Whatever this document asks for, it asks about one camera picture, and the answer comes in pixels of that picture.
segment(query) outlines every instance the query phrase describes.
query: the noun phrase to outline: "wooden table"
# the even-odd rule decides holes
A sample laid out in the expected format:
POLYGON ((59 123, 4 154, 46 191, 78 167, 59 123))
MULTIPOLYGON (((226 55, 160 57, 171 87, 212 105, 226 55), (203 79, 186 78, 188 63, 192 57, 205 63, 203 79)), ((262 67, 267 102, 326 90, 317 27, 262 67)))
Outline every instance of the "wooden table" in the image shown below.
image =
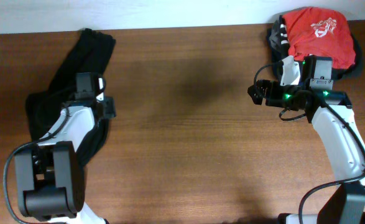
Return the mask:
MULTIPOLYGON (((363 48, 365 21, 351 22, 363 48)), ((221 223, 297 213, 301 197, 333 180, 324 147, 305 119, 247 95, 270 61, 269 24, 106 30, 118 41, 106 69, 118 116, 88 164, 86 202, 111 223, 221 223)), ((13 223, 2 193, 4 161, 29 141, 24 102, 45 90, 77 32, 0 35, 0 223, 13 223)), ((270 70, 261 78, 272 78, 270 70)), ((365 141, 365 68, 343 80, 365 141)), ((9 189, 16 207, 11 164, 9 189)), ((321 209, 335 188, 307 201, 321 209)))

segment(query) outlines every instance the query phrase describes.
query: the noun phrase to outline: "white logo on red shirt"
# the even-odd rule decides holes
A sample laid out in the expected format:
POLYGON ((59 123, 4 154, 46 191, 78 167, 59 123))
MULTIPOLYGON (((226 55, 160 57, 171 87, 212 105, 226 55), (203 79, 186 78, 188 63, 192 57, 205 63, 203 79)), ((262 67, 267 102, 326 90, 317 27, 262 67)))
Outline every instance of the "white logo on red shirt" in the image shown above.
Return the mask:
POLYGON ((337 26, 337 20, 328 18, 325 21, 320 21, 317 24, 312 24, 311 27, 315 30, 316 37, 324 37, 328 31, 333 34, 333 30, 337 26))

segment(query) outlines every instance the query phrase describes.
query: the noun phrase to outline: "red t-shirt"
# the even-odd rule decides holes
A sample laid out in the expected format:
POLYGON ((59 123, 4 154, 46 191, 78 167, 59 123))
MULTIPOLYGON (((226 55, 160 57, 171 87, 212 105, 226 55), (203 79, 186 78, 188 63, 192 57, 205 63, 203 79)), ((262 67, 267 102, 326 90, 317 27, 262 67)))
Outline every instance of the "red t-shirt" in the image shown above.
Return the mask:
POLYGON ((339 12, 308 7, 283 16, 290 42, 289 55, 302 61, 310 54, 333 59, 333 68, 355 64, 354 44, 348 23, 339 12))

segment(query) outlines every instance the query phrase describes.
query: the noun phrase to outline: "white background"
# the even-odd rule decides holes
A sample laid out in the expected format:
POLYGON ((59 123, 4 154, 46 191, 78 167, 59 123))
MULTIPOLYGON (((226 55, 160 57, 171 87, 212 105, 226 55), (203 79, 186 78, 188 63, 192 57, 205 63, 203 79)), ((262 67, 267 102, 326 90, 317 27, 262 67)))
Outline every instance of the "white background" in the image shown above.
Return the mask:
POLYGON ((258 24, 304 6, 365 19, 365 0, 0 0, 0 33, 258 24))

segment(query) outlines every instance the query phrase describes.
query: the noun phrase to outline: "robotic arm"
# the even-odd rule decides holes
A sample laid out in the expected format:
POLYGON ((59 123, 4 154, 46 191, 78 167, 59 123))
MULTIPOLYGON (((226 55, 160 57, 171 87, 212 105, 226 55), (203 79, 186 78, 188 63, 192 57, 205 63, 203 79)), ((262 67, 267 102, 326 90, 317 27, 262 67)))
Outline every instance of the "robotic arm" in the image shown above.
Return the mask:
POLYGON ((365 223, 365 145, 347 94, 331 90, 331 64, 330 58, 310 56, 299 65, 289 56, 270 65, 277 66, 282 73, 280 83, 257 81, 259 72, 265 68, 262 67, 256 74, 254 85, 248 89, 257 105, 261 105, 264 98, 267 106, 305 111, 301 117, 306 116, 321 137, 337 180, 309 191, 300 203, 298 215, 281 214, 280 223, 365 223), (303 216, 305 200, 317 190, 333 185, 341 186, 319 214, 303 216))
MULTIPOLYGON (((18 207, 23 216, 41 222, 105 224, 105 219, 85 203, 85 178, 76 153, 96 131, 101 119, 116 116, 111 97, 104 96, 104 78, 97 73, 77 73, 74 100, 65 103, 49 132, 36 142, 16 149, 18 207)), ((4 193, 11 215, 4 168, 4 193)))

